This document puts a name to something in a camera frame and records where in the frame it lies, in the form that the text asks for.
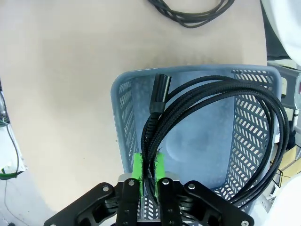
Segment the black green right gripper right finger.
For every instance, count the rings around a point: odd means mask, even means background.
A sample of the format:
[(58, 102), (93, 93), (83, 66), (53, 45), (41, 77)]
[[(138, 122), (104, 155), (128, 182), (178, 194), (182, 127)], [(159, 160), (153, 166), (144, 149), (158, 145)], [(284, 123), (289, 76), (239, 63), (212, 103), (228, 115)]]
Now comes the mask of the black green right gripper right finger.
[(254, 219), (227, 200), (192, 180), (182, 185), (167, 177), (164, 155), (156, 154), (155, 178), (163, 226), (253, 226)]

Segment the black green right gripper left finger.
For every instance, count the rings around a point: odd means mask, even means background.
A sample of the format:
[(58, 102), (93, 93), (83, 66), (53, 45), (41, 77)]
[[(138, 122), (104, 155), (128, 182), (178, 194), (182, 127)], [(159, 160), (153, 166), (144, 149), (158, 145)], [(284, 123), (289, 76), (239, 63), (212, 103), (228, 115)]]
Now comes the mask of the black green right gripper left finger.
[(143, 158), (135, 153), (133, 172), (115, 186), (102, 182), (45, 221), (45, 226), (135, 226), (141, 198)]

